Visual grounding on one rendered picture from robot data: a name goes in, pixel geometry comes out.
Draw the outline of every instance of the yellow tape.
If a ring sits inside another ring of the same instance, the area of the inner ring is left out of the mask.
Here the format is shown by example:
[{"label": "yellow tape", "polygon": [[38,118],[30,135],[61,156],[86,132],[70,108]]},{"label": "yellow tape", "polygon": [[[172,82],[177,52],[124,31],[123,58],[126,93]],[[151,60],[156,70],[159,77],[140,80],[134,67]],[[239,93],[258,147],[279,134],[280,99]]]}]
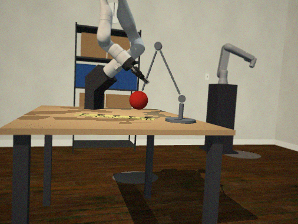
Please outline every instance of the yellow tape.
[{"label": "yellow tape", "polygon": [[121,115],[108,115],[108,114],[75,114],[75,116],[84,117],[101,117],[101,118],[122,118],[122,119],[134,119],[134,120],[155,120],[152,117],[134,117],[134,116],[121,116]]}]

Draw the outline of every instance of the white baseboard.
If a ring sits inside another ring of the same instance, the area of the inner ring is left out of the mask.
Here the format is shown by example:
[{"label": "white baseboard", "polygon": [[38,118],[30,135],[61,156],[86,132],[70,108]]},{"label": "white baseboard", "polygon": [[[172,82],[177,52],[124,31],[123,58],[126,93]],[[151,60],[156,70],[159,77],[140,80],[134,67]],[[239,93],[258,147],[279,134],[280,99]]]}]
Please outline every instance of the white baseboard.
[{"label": "white baseboard", "polygon": [[[154,145],[155,146],[187,146],[187,145],[204,145],[204,139],[155,139]],[[137,138],[137,145],[138,146],[145,146],[147,144],[146,139],[138,139]],[[280,147],[284,147],[286,149],[298,151],[298,145],[287,143],[285,141],[279,141],[275,139],[234,139],[235,145],[242,145],[242,144],[273,144]],[[7,136],[6,138],[0,138],[0,147],[12,147],[13,139],[12,136]],[[72,138],[65,138],[65,139],[55,139],[53,137],[53,146],[72,146]],[[42,147],[44,146],[44,139],[31,139],[31,146],[32,147]]]}]

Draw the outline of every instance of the red sphere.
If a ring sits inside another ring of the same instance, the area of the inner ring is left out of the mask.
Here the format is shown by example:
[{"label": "red sphere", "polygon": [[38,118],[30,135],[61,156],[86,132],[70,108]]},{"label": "red sphere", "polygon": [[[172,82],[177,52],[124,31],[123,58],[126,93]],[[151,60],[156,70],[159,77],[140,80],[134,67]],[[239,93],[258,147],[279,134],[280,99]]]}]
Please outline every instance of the red sphere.
[{"label": "red sphere", "polygon": [[148,103],[147,95],[142,91],[136,91],[130,95],[130,105],[137,109],[143,109]]}]

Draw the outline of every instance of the round gray base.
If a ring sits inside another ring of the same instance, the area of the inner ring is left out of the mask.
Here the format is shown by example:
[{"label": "round gray base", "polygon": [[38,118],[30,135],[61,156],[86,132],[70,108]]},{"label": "round gray base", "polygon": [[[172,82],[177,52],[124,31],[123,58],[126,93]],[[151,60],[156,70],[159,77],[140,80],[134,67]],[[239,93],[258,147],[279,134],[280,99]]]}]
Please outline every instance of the round gray base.
[{"label": "round gray base", "polygon": [[[139,171],[129,171],[129,172],[122,172],[116,173],[113,175],[113,180],[120,182],[120,183],[130,183],[132,185],[139,185],[145,183],[145,172]],[[152,182],[156,181],[158,176],[154,173],[152,174]]]},{"label": "round gray base", "polygon": [[231,156],[240,159],[259,159],[261,155],[257,153],[251,153],[249,151],[236,151],[238,154],[225,154],[226,156]]},{"label": "round gray base", "polygon": [[194,124],[196,122],[195,119],[191,119],[191,118],[179,119],[178,117],[166,117],[165,121],[172,122],[172,123],[183,123],[183,124]]}]

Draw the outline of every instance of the wooden floor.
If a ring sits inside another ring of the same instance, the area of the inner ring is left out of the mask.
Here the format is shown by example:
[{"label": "wooden floor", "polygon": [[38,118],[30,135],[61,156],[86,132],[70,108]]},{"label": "wooden floor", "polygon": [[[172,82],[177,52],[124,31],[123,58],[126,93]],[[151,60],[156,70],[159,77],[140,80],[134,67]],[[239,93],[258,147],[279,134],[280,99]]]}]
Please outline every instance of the wooden floor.
[{"label": "wooden floor", "polygon": [[[31,148],[30,223],[201,223],[206,152],[199,146],[155,146],[152,198],[144,185],[113,174],[145,170],[145,146],[53,147],[51,206],[42,206],[44,148]],[[234,146],[259,159],[223,156],[219,223],[298,223],[298,152],[278,146]],[[0,223],[11,222],[12,148],[0,148]]]}]

